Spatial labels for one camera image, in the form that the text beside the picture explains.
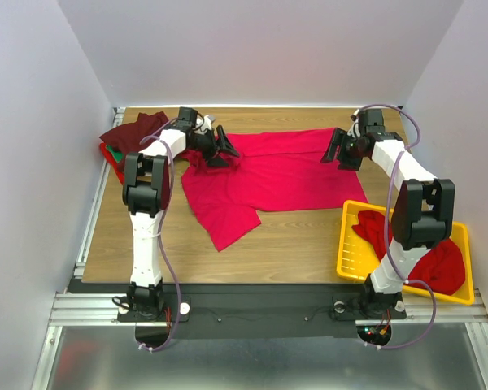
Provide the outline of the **pink magenta t shirt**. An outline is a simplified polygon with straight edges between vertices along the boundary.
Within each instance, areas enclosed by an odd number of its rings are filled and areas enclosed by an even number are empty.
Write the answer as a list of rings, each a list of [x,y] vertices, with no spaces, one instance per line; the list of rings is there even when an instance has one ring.
[[[198,151],[182,156],[189,166],[182,188],[194,216],[222,251],[257,228],[260,211],[339,208],[366,201],[357,174],[322,163],[333,129],[231,134],[239,155],[227,167],[209,167]]]

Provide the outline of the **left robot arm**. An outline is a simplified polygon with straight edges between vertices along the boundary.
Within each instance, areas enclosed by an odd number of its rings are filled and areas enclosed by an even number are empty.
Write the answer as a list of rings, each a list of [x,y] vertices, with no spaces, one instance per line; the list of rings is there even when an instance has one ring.
[[[198,151],[210,167],[226,167],[224,154],[237,157],[212,115],[181,107],[175,118],[140,140],[144,148],[125,157],[123,203],[133,233],[133,268],[125,297],[117,298],[121,315],[156,320],[169,312],[163,296],[161,231],[172,196],[174,158],[186,150]]]

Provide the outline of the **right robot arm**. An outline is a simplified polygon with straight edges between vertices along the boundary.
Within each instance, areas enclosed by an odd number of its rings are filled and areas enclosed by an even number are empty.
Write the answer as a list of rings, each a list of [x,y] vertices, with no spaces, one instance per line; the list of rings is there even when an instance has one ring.
[[[348,130],[337,128],[321,161],[338,161],[342,170],[357,171],[364,159],[376,163],[390,178],[383,225],[386,253],[349,299],[333,301],[337,319],[377,319],[405,311],[403,287],[418,262],[453,226],[455,185],[424,169],[396,132],[386,131],[383,104],[370,104],[351,116]]]

